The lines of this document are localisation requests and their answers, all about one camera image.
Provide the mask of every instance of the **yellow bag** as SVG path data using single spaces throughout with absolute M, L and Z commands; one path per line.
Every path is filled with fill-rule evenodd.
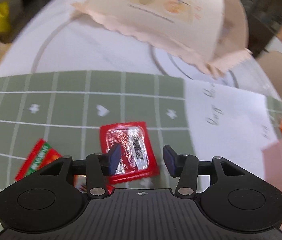
M 10 11 L 7 2 L 0 3 L 0 33 L 8 33 L 11 30 Z

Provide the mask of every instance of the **red and green packet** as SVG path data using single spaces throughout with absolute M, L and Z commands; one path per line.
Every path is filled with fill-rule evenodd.
M 23 163 L 20 171 L 15 177 L 15 180 L 18 181 L 23 179 L 25 176 L 35 172 L 60 157 L 62 157 L 62 155 L 53 149 L 45 140 L 40 139 Z

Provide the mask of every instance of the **ribbed black surface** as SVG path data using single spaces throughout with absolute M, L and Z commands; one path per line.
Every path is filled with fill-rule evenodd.
M 278 240 L 279 230 L 258 234 L 227 231 L 210 222 L 192 200 L 168 189 L 116 189 L 92 200 L 72 224 L 54 232 L 25 234 L 6 230 L 0 240 Z

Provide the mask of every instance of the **black circular disc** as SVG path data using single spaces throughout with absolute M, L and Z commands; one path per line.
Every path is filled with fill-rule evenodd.
M 208 187 L 201 196 L 205 214 L 223 227 L 256 232 L 282 223 L 282 192 L 259 178 L 229 176 Z
M 243 210 L 254 210 L 265 203 L 265 198 L 260 192 L 247 188 L 232 191 L 228 200 L 233 206 Z
M 37 188 L 30 189 L 18 197 L 18 203 L 21 207 L 29 210 L 40 210 L 51 206 L 56 200 L 53 192 Z
M 0 222 L 25 232 L 44 232 L 64 226 L 83 208 L 80 192 L 58 176 L 32 176 L 0 192 Z

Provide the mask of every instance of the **green placemat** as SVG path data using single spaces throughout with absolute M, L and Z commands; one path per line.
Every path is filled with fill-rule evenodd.
M 281 137 L 281 103 L 270 97 L 267 100 L 272 123 Z M 106 71 L 0 78 L 0 191 L 15 182 L 15 175 L 39 138 L 60 154 L 79 160 L 101 150 L 100 126 L 132 121 L 147 123 L 161 174 L 115 186 L 171 187 L 174 191 L 178 178 L 171 178 L 163 164 L 163 146 L 169 144 L 179 154 L 195 154 L 182 79 Z

